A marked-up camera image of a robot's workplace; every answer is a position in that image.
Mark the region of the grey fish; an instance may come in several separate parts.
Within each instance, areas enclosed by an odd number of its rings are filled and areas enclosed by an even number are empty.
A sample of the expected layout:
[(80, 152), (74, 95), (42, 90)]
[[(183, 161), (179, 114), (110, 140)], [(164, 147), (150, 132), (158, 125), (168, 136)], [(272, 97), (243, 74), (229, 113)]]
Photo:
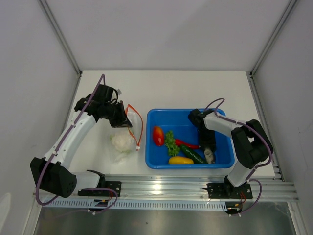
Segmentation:
[(204, 156), (208, 164), (213, 165), (216, 162), (216, 156), (210, 148), (204, 149)]

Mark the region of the green cucumber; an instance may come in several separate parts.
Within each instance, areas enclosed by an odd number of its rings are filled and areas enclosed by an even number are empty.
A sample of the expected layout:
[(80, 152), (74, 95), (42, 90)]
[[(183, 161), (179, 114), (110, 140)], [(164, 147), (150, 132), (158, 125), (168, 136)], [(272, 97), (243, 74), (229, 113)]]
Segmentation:
[(185, 156), (192, 159), (195, 164), (208, 164), (206, 159), (201, 157), (197, 152), (195, 152), (193, 149), (191, 149), (187, 145), (181, 144), (180, 149), (185, 154)]

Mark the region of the white cauliflower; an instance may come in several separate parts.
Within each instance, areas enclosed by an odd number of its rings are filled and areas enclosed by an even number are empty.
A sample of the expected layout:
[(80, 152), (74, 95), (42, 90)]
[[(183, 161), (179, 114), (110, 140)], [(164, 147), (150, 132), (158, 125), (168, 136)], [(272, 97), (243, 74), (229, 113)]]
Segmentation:
[(136, 150), (135, 140), (128, 130), (118, 131), (110, 135), (112, 147), (120, 153), (129, 153)]

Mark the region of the clear zip bag orange zipper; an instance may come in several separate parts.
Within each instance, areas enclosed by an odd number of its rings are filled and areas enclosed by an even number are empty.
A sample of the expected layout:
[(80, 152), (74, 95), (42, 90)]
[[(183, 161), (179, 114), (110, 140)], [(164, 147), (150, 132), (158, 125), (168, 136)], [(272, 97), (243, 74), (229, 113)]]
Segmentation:
[(121, 163), (140, 150), (143, 118), (131, 104), (127, 105), (125, 112), (132, 127), (119, 128), (109, 135), (110, 158), (114, 164)]

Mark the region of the yellow mango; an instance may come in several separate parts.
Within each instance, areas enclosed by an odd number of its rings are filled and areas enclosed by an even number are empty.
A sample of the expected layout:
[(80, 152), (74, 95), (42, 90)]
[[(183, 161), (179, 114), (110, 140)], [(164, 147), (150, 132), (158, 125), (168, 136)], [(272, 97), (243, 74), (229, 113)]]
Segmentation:
[(192, 165), (194, 161), (187, 157), (173, 156), (169, 159), (168, 164), (170, 165)]

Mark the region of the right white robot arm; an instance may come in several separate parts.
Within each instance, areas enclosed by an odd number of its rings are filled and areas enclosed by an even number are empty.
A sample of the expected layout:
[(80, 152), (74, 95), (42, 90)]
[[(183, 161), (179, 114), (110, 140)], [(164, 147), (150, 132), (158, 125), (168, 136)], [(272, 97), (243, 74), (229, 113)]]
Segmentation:
[(271, 162), (273, 147), (259, 121), (238, 121), (212, 109), (203, 112), (194, 109), (190, 111), (188, 119), (197, 128), (200, 148), (205, 154), (214, 155), (216, 133), (233, 140), (237, 162), (224, 178), (223, 191), (226, 196), (232, 198), (242, 192), (254, 171), (266, 165), (262, 162)]

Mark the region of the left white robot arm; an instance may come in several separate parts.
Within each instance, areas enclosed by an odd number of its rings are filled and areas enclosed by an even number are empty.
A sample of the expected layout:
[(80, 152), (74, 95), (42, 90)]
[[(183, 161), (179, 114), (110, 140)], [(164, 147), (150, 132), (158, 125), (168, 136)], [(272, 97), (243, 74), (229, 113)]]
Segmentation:
[(106, 191), (102, 173), (94, 170), (72, 173), (69, 167), (81, 142), (100, 119), (108, 120), (112, 128), (132, 126), (118, 98), (117, 89), (97, 85), (93, 93), (77, 101), (70, 122), (51, 149), (43, 157), (33, 158), (30, 168), (40, 205), (44, 205), (39, 196), (41, 190), (63, 198), (87, 189), (96, 196)]

